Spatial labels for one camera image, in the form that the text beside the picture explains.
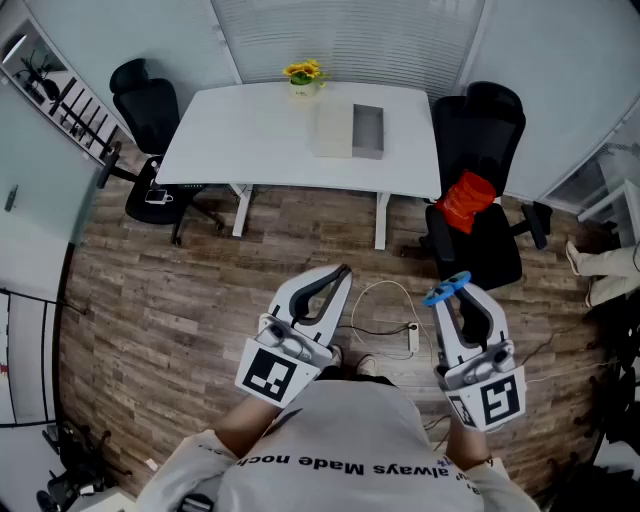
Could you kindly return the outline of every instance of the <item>window blinds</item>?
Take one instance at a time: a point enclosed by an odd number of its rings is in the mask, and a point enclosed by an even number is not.
[[[333,80],[451,94],[484,0],[212,0],[244,83],[314,58]]]

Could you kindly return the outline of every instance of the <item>white desk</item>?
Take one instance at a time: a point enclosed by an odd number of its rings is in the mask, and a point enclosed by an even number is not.
[[[349,101],[384,109],[384,157],[319,158],[312,153],[317,105]],[[292,98],[286,83],[198,92],[164,157],[160,184],[228,183],[240,197],[241,236],[254,184],[377,192],[376,249],[384,249],[390,194],[440,196],[427,94],[416,89],[329,82],[314,98]]]

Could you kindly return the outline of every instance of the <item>chair armrest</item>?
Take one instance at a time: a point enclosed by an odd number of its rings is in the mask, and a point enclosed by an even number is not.
[[[429,238],[436,253],[436,257],[441,261],[454,261],[456,252],[453,248],[449,226],[444,218],[444,213],[430,206],[426,211],[427,227],[429,228]]]
[[[47,441],[47,443],[49,444],[49,446],[51,446],[51,449],[56,452],[57,455],[60,455],[60,450],[58,449],[58,446],[56,446],[56,443],[53,442],[53,439],[51,439],[51,437],[49,436],[49,434],[46,432],[46,430],[42,431],[42,437],[44,437],[45,441]]]
[[[126,181],[136,181],[137,176],[135,174],[116,166],[116,163],[118,163],[118,159],[120,158],[121,149],[122,144],[120,142],[116,142],[111,153],[109,153],[104,159],[104,166],[102,167],[102,171],[100,171],[100,176],[96,182],[96,187],[100,190],[104,188],[109,176],[112,174]]]
[[[532,205],[523,204],[522,213],[524,213],[526,230],[531,232],[536,249],[544,249],[547,246],[546,235],[551,233],[551,214],[553,210],[544,204],[533,203]]]

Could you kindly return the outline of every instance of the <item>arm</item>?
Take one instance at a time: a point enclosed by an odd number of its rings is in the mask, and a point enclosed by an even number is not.
[[[464,428],[454,411],[451,414],[447,457],[462,471],[467,471],[491,457],[487,435]]]
[[[174,511],[201,483],[220,485],[224,472],[253,448],[279,413],[278,407],[249,396],[214,426],[215,432],[187,437],[142,490],[137,510]]]
[[[213,426],[217,438],[237,457],[244,457],[282,409],[251,395]]]
[[[484,432],[466,430],[455,411],[451,414],[447,457],[476,485],[484,500],[485,511],[539,512],[537,505],[509,480],[506,472],[501,474],[486,464],[491,457],[487,435]]]

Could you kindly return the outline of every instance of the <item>wooden floor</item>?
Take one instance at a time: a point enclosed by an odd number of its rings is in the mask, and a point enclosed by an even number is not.
[[[139,169],[144,159],[125,149],[124,160]],[[321,189],[258,187],[241,239],[231,236],[236,200],[225,187],[198,200],[226,223],[222,232],[197,211],[189,211],[181,248],[169,245],[171,227],[142,224],[127,217],[130,184],[111,178],[94,200],[84,239],[76,248],[67,298],[87,305],[80,316],[65,309],[60,336],[60,392],[64,411],[99,435],[112,432],[107,458],[133,471],[121,478],[137,494],[152,472],[149,458],[162,463],[185,436],[207,428],[238,403],[243,393],[234,377],[247,336],[256,334],[258,317],[286,279],[309,268],[346,263],[354,285],[341,323],[347,323],[364,287],[383,279],[401,283],[411,294],[420,320],[433,332],[432,314],[421,305],[436,282],[432,261],[419,251],[400,257],[404,244],[417,245],[425,230],[421,200],[393,196],[389,202],[387,249],[373,249],[375,194]],[[504,198],[511,223],[522,218],[519,203]],[[526,365],[527,379],[602,362],[599,351],[585,351],[595,329],[581,324],[586,313],[586,283],[576,278],[564,257],[567,236],[579,247],[601,248],[602,233],[556,213],[549,247],[538,252],[530,235],[518,238],[524,275],[492,292],[504,307],[510,335],[522,361],[552,332],[554,337]],[[388,330],[414,320],[402,290],[382,284],[362,299],[355,325]],[[407,357],[406,332],[362,335],[338,329],[335,343],[347,349],[347,362],[362,354],[379,355],[381,373],[417,404],[425,423],[448,409],[431,370],[429,343]],[[549,484],[550,457],[581,459],[594,439],[573,419],[588,410],[592,368],[532,382],[527,415],[490,435],[512,478],[534,494]],[[429,432],[439,442],[448,420]]]

